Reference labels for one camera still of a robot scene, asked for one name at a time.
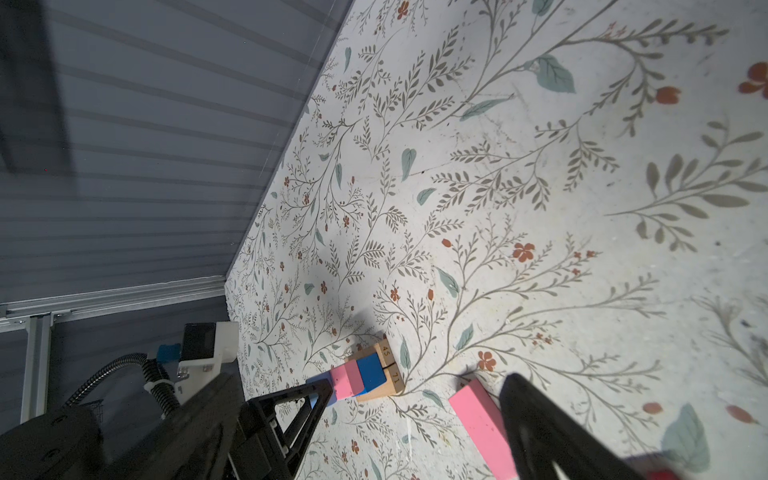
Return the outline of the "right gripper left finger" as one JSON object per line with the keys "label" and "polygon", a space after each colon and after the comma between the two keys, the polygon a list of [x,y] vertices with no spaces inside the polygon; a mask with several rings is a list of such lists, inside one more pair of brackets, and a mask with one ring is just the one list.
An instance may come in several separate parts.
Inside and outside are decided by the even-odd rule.
{"label": "right gripper left finger", "polygon": [[220,374],[96,479],[221,479],[239,410],[239,381]]}

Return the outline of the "natural wood plank block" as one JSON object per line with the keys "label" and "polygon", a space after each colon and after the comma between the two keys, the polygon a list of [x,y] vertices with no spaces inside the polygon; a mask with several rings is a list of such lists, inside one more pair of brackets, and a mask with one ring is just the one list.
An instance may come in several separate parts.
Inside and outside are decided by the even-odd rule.
{"label": "natural wood plank block", "polygon": [[382,339],[371,346],[353,353],[349,359],[359,360],[372,354],[378,356],[382,368],[387,368],[396,363],[395,356],[387,339]]}

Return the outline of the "magenta cube block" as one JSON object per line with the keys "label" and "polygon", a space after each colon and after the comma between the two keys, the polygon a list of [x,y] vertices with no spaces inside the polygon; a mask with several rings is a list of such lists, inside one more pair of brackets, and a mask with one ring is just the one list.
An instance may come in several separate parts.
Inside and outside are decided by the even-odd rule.
{"label": "magenta cube block", "polygon": [[671,469],[662,469],[650,471],[646,474],[647,480],[680,480],[678,475]]}

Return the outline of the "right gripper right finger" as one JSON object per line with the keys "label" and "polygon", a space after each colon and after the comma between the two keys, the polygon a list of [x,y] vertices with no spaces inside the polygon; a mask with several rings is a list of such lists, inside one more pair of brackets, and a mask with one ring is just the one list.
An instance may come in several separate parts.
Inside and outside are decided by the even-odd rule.
{"label": "right gripper right finger", "polygon": [[519,374],[505,378],[500,408],[523,480],[643,478]]}

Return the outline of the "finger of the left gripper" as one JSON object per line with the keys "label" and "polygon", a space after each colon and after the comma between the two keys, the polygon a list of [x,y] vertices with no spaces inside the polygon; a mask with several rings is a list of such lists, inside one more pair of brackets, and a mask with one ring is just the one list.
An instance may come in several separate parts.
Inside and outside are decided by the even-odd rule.
{"label": "finger of the left gripper", "polygon": [[[309,396],[319,395],[314,408]],[[230,449],[232,479],[283,479],[297,477],[312,437],[330,398],[325,381],[291,387],[248,400],[240,409]],[[283,427],[277,407],[297,403],[298,411]]]}

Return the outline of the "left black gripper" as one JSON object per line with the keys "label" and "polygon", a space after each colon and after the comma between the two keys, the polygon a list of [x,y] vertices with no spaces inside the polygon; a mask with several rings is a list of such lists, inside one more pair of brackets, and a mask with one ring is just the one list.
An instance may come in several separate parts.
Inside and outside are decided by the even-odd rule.
{"label": "left black gripper", "polygon": [[102,469],[102,434],[87,407],[66,407],[1,435],[1,477],[94,479]]}

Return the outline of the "light pink rectangular block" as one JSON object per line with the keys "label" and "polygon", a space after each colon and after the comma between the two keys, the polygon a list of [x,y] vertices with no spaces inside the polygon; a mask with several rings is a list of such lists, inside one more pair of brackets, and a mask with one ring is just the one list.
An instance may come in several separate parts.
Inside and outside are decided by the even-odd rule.
{"label": "light pink rectangular block", "polygon": [[364,391],[364,382],[355,360],[334,367],[329,373],[337,400],[355,397]]}

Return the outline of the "blue cube block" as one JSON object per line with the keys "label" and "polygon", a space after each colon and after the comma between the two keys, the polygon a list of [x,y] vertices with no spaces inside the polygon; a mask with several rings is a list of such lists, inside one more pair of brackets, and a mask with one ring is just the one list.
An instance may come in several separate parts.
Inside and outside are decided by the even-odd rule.
{"label": "blue cube block", "polygon": [[356,364],[363,382],[360,395],[370,393],[386,383],[386,375],[376,352],[357,359]]}

